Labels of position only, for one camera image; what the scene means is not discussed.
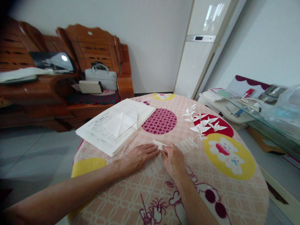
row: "checkered wallet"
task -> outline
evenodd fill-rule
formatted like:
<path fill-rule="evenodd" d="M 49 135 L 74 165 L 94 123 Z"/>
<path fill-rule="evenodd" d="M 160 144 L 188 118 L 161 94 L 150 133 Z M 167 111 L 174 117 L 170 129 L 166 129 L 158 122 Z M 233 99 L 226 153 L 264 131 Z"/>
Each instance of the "checkered wallet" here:
<path fill-rule="evenodd" d="M 83 94 L 101 94 L 103 92 L 100 81 L 79 81 L 79 88 Z"/>

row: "red bottle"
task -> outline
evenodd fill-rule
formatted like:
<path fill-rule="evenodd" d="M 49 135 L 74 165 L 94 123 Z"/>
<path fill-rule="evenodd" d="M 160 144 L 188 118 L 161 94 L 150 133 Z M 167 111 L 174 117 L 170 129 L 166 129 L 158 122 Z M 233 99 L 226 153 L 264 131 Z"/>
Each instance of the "red bottle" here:
<path fill-rule="evenodd" d="M 250 95 L 252 94 L 253 91 L 254 91 L 254 89 L 250 88 L 248 91 L 246 91 L 245 94 L 243 94 L 243 96 L 241 98 L 248 98 L 248 97 L 250 97 Z"/>

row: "tablecloth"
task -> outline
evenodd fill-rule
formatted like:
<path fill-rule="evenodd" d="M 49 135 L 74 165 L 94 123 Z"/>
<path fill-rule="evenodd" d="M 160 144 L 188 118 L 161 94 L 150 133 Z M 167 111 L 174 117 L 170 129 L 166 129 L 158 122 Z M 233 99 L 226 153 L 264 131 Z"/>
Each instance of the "tablecloth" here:
<path fill-rule="evenodd" d="M 185 155 L 186 171 L 195 188 L 220 224 L 264 224 L 269 202 L 266 182 L 247 146 L 225 120 L 179 95 L 154 93 L 132 99 L 156 111 L 115 157 L 83 141 L 74 159 L 73 176 L 105 166 L 140 144 L 175 143 Z M 207 139 L 200 140 L 190 129 L 200 120 L 191 123 L 182 116 L 193 104 L 194 116 L 203 115 L 202 120 L 212 119 L 213 125 L 219 122 L 226 128 L 216 132 L 210 128 L 204 132 Z M 187 224 L 180 193 L 161 155 L 99 192 L 69 218 L 71 224 Z"/>

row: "bag handle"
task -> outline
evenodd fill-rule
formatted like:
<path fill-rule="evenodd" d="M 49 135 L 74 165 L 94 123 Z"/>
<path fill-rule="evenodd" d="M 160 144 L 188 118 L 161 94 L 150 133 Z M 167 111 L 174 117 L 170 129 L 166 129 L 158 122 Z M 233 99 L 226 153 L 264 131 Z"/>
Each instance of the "bag handle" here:
<path fill-rule="evenodd" d="M 103 64 L 101 64 L 101 63 L 98 63 L 98 64 L 92 66 L 93 72 L 95 72 L 95 68 L 96 68 L 96 67 L 99 67 L 99 66 L 103 66 L 103 67 L 106 68 L 106 71 L 109 71 L 109 68 L 108 68 L 108 67 L 106 67 L 105 65 L 103 65 Z"/>

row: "paper crane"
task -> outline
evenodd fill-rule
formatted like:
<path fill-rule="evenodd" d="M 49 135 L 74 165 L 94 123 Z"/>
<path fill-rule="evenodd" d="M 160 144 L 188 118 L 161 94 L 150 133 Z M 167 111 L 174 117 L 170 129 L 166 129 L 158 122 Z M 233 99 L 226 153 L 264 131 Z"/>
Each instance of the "paper crane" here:
<path fill-rule="evenodd" d="M 223 129 L 227 128 L 227 127 L 220 126 L 218 123 L 219 123 L 219 121 L 216 122 L 215 125 L 212 125 L 211 123 L 209 123 L 209 125 L 213 128 L 214 132 L 216 132 L 218 130 L 223 130 Z"/>
<path fill-rule="evenodd" d="M 196 111 L 194 111 L 195 106 L 196 106 L 196 104 L 192 105 L 191 108 L 188 107 L 186 110 L 187 113 L 182 115 L 182 116 L 188 117 L 188 119 L 185 119 L 185 121 L 192 122 L 192 123 L 194 122 L 193 114 L 196 112 Z"/>
<path fill-rule="evenodd" d="M 165 153 L 167 153 L 167 152 L 163 149 L 163 145 L 164 145 L 164 146 L 167 146 L 166 144 L 161 143 L 161 142 L 158 142 L 158 141 L 155 141 L 155 140 L 153 140 L 153 143 L 156 144 L 156 145 L 158 146 L 157 149 L 163 150 Z"/>
<path fill-rule="evenodd" d="M 209 123 L 209 120 L 201 120 L 201 126 L 205 127 Z"/>
<path fill-rule="evenodd" d="M 207 120 L 209 121 L 209 123 L 213 123 L 213 122 L 215 122 L 217 119 L 218 119 L 218 117 L 212 118 L 212 119 L 210 119 L 210 118 L 208 117 Z"/>
<path fill-rule="evenodd" d="M 208 114 L 204 114 L 204 115 L 201 115 L 201 112 L 199 111 L 199 115 L 196 115 L 195 118 L 194 118 L 194 121 L 197 121 L 197 120 L 201 120 L 203 117 L 207 116 Z"/>
<path fill-rule="evenodd" d="M 202 133 L 209 130 L 210 127 L 204 127 L 204 126 L 201 125 L 201 123 L 199 123 L 195 127 L 190 127 L 190 129 L 192 131 L 197 132 L 199 134 L 199 138 L 201 139 L 201 141 L 203 141 L 204 139 L 207 139 L 207 137 Z"/>

